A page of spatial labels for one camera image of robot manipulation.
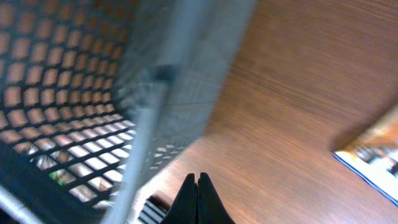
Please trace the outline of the yellow wet wipes pack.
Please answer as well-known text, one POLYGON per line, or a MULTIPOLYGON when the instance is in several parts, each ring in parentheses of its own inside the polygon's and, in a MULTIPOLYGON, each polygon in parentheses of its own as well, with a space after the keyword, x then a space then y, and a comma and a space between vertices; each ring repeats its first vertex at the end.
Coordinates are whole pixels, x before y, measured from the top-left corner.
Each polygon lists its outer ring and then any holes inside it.
POLYGON ((397 107, 393 107, 333 157, 397 205, 397 107))

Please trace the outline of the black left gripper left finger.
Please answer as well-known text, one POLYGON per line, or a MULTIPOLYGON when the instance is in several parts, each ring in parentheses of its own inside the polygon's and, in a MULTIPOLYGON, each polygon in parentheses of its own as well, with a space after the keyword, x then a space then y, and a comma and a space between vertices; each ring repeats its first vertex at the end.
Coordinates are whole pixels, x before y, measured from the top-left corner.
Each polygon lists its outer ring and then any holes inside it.
POLYGON ((196 224, 197 185, 195 175, 188 174, 161 224, 196 224))

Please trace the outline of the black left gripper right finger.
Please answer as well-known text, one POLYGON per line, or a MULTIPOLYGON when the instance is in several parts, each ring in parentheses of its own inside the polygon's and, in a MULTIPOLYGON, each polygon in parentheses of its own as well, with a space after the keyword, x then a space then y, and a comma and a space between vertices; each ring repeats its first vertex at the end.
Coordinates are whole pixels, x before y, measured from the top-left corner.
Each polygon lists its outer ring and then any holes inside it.
POLYGON ((200 174, 197 190, 198 224, 235 224, 223 206, 207 173, 200 174))

